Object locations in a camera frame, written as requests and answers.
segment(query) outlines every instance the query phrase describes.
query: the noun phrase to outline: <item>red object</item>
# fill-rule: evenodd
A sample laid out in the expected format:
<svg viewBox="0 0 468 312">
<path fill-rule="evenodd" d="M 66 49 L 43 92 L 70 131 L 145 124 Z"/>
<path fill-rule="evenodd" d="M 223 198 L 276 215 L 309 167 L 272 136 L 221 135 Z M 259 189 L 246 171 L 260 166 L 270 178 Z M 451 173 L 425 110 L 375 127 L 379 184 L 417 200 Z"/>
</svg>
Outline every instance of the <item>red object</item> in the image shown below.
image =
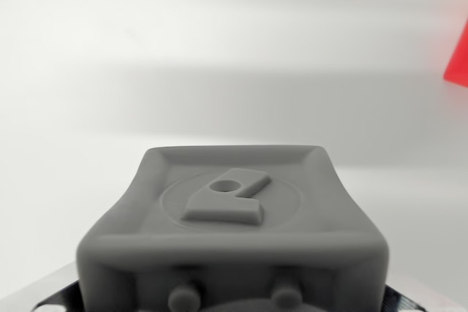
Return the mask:
<svg viewBox="0 0 468 312">
<path fill-rule="evenodd" d="M 444 79 L 468 87 L 468 21 L 445 70 Z"/>
</svg>

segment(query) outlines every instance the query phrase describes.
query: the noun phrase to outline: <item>gray plastic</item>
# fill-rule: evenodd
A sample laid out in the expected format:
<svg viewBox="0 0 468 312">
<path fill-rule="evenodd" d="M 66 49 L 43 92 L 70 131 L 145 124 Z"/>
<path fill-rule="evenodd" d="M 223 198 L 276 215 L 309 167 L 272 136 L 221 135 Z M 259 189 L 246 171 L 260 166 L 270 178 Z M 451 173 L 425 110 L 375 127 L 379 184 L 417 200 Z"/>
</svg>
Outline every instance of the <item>gray plastic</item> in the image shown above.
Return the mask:
<svg viewBox="0 0 468 312">
<path fill-rule="evenodd" d="M 378 312 L 388 246 L 321 147 L 155 148 L 77 262 L 87 312 Z"/>
</svg>

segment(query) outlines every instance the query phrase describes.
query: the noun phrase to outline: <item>white background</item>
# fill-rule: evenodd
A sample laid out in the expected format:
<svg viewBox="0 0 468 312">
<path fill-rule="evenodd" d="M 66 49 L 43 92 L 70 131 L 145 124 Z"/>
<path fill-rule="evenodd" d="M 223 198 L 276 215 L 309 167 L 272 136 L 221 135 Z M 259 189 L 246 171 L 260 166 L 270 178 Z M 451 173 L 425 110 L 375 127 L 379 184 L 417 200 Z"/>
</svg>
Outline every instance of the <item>white background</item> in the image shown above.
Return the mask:
<svg viewBox="0 0 468 312">
<path fill-rule="evenodd" d="M 324 146 L 390 268 L 468 306 L 468 0 L 0 0 L 0 298 L 74 259 L 147 148 Z"/>
</svg>

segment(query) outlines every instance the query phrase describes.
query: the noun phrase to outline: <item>small knob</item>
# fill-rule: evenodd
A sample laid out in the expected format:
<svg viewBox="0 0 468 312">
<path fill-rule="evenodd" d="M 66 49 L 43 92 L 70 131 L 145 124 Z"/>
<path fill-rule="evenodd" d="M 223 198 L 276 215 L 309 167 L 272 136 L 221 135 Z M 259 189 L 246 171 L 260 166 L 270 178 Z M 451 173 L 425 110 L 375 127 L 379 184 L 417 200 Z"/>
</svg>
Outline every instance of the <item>small knob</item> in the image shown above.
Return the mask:
<svg viewBox="0 0 468 312">
<path fill-rule="evenodd" d="M 293 309 L 302 304 L 302 291 L 299 283 L 292 278 L 278 278 L 271 290 L 271 299 L 276 307 Z"/>
<path fill-rule="evenodd" d="M 200 305 L 200 293 L 191 284 L 177 285 L 170 292 L 167 300 L 167 306 L 171 312 L 198 312 Z"/>
</svg>

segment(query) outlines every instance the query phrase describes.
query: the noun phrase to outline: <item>recessed top surface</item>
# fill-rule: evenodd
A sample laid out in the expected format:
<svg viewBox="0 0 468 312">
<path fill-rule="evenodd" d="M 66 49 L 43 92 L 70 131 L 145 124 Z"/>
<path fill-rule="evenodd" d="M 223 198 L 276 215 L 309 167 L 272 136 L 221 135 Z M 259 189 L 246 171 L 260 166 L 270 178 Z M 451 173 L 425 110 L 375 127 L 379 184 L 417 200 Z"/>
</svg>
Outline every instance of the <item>recessed top surface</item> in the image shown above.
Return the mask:
<svg viewBox="0 0 468 312">
<path fill-rule="evenodd" d="M 212 250 L 221 261 L 342 265 L 382 241 L 314 146 L 151 149 L 89 236 L 97 256 L 129 269 L 201 262 Z"/>
</svg>

